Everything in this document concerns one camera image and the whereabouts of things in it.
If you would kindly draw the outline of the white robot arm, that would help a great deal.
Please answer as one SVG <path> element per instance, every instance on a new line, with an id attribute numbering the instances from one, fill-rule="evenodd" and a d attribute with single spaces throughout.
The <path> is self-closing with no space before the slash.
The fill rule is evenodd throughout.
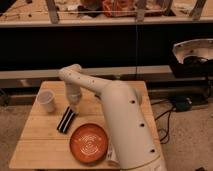
<path id="1" fill-rule="evenodd" d="M 121 171 L 167 171 L 142 113 L 140 92 L 120 80 L 82 73 L 79 64 L 59 70 L 71 104 L 81 99 L 81 87 L 97 94 Z"/>

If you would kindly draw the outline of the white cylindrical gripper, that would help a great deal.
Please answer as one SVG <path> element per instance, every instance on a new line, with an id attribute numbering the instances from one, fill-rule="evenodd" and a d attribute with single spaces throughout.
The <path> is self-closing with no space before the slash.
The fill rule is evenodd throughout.
<path id="1" fill-rule="evenodd" d="M 65 92 L 70 108 L 74 112 L 78 112 L 78 105 L 82 98 L 81 88 L 78 85 L 66 83 Z"/>

